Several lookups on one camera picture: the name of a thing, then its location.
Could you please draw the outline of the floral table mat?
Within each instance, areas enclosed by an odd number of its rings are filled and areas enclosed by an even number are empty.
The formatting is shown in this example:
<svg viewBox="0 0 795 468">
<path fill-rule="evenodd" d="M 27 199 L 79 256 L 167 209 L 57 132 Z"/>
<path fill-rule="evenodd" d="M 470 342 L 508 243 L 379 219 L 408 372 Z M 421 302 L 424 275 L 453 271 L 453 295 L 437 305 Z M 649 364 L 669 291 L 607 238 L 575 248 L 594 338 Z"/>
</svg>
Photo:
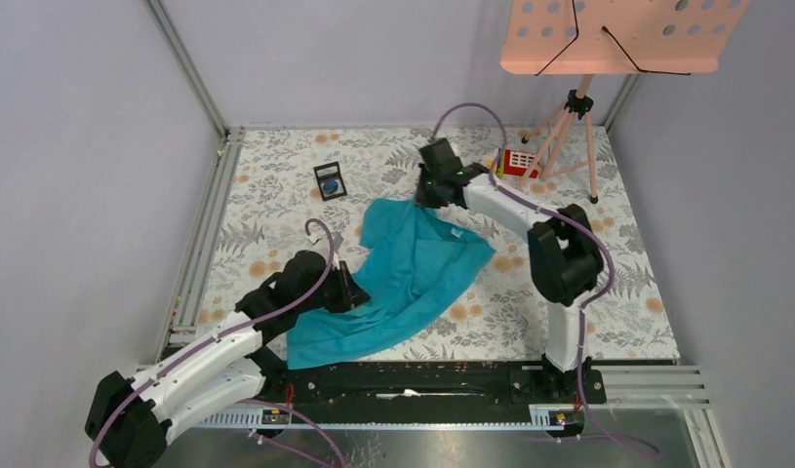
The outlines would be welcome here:
<svg viewBox="0 0 795 468">
<path fill-rule="evenodd" d="M 211 328 L 245 293 L 306 246 L 303 226 L 323 220 L 343 238 L 340 256 L 359 267 L 363 215 L 377 198 L 412 197 L 418 149 L 430 129 L 253 130 L 236 163 L 212 265 L 186 325 Z M 313 168 L 339 162 L 347 194 L 324 202 Z M 586 316 L 586 347 L 598 360 L 676 360 L 680 353 L 656 276 L 606 131 L 576 125 L 556 163 L 557 175 L 534 180 L 539 203 L 583 206 L 616 264 L 609 293 Z M 529 279 L 519 238 L 480 214 L 440 212 L 494 248 L 495 256 L 453 306 L 412 338 L 378 353 L 381 361 L 535 360 L 547 339 L 546 304 Z"/>
</svg>

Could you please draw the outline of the teal t-shirt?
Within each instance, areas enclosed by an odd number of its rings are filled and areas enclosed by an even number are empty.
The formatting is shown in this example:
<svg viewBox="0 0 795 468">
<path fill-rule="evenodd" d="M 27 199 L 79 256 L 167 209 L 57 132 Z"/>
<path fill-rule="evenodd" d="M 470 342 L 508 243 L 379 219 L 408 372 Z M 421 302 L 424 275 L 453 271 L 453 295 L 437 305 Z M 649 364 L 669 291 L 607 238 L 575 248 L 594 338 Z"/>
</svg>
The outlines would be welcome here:
<svg viewBox="0 0 795 468">
<path fill-rule="evenodd" d="M 353 279 L 370 301 L 350 312 L 318 309 L 287 334 L 290 369 L 368 357 L 421 332 L 466 292 L 495 254 L 478 234 L 413 201 L 376 199 L 360 244 L 368 249 Z"/>
</svg>

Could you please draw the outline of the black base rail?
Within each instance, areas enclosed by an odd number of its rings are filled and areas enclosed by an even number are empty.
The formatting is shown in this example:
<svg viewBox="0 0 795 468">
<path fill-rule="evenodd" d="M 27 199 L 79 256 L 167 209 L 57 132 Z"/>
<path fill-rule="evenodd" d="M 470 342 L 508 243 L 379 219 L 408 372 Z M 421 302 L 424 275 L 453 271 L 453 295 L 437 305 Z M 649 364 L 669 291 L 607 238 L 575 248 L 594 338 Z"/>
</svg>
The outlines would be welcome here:
<svg viewBox="0 0 795 468">
<path fill-rule="evenodd" d="M 524 423 L 531 406 L 607 401 L 602 374 L 533 362 L 359 362 L 278 370 L 258 398 L 320 424 Z"/>
</svg>

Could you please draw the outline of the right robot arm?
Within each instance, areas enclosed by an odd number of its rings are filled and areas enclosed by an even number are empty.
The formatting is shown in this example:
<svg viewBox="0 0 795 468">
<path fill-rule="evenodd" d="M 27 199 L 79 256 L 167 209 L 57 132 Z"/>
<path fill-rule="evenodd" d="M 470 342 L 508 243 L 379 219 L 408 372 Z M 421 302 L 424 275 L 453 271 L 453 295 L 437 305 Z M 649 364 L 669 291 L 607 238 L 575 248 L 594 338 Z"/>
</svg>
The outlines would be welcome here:
<svg viewBox="0 0 795 468">
<path fill-rule="evenodd" d="M 526 242 L 532 281 L 548 302 L 544 359 L 549 370 L 542 386 L 552 400 L 570 400 L 581 388 L 576 369 L 585 358 L 580 306 L 592 296 L 604 269 L 584 209 L 537 205 L 490 169 L 478 163 L 462 164 L 444 138 L 426 144 L 419 154 L 419 205 L 431 209 L 456 205 L 485 215 Z"/>
</svg>

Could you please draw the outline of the black brooch display box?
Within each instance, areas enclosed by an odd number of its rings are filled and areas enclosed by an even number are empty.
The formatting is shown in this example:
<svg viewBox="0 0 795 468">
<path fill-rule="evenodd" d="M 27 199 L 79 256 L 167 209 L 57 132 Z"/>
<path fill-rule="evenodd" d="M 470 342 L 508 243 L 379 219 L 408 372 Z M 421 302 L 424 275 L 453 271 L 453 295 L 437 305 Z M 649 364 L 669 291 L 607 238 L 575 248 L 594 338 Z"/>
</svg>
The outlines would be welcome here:
<svg viewBox="0 0 795 468">
<path fill-rule="evenodd" d="M 317 181 L 320 197 L 324 202 L 343 197 L 347 188 L 341 175 L 339 162 L 331 162 L 316 166 L 313 172 Z"/>
</svg>

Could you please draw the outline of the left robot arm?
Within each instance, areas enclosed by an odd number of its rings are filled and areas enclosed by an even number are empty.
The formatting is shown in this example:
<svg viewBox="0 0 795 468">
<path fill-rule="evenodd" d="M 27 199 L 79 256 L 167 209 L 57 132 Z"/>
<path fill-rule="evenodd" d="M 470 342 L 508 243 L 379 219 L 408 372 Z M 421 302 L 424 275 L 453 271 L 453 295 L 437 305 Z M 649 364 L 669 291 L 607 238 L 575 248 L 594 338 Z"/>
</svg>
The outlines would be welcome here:
<svg viewBox="0 0 795 468">
<path fill-rule="evenodd" d="M 269 342 L 306 312 L 345 313 L 370 299 L 345 262 L 298 252 L 217 326 L 165 361 L 130 377 L 114 371 L 99 382 L 85 423 L 90 465 L 104 458 L 109 467 L 150 467 L 179 435 L 234 403 L 258 396 L 289 404 L 296 388 Z"/>
</svg>

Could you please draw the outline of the red toy block house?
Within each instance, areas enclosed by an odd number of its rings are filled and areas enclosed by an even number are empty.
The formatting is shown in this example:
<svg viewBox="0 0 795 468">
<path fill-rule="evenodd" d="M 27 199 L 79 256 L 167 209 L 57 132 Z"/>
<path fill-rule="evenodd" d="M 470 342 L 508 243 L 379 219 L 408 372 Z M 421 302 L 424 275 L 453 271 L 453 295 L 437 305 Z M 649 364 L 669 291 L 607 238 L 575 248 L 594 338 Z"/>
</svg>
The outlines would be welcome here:
<svg viewBox="0 0 795 468">
<path fill-rule="evenodd" d="M 538 178 L 540 167 L 535 165 L 529 171 L 536 154 L 532 152 L 505 149 L 500 157 L 500 161 L 495 165 L 496 176 L 504 177 L 528 177 Z"/>
</svg>

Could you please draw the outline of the blue round brooch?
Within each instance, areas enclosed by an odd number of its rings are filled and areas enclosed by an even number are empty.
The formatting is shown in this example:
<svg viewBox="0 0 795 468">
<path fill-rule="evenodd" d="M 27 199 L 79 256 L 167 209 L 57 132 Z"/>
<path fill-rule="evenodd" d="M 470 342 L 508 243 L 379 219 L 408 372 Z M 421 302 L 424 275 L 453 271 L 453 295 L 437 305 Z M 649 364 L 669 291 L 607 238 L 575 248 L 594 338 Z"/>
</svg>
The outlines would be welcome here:
<svg viewBox="0 0 795 468">
<path fill-rule="evenodd" d="M 326 196 L 333 196 L 339 192 L 340 185 L 336 179 L 329 179 L 322 183 L 321 188 Z"/>
</svg>

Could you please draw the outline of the pink music stand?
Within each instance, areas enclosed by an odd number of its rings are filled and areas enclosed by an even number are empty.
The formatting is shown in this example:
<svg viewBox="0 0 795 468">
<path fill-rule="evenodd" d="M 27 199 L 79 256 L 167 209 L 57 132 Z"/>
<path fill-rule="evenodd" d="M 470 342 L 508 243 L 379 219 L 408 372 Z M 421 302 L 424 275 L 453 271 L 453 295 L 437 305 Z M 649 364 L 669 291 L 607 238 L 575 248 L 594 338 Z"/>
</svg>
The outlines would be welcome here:
<svg viewBox="0 0 795 468">
<path fill-rule="evenodd" d="M 515 1 L 501 67 L 515 75 L 578 75 L 561 106 L 529 130 L 552 128 L 517 185 L 553 167 L 572 121 L 592 129 L 588 90 L 598 75 L 690 76 L 717 70 L 746 1 Z"/>
</svg>

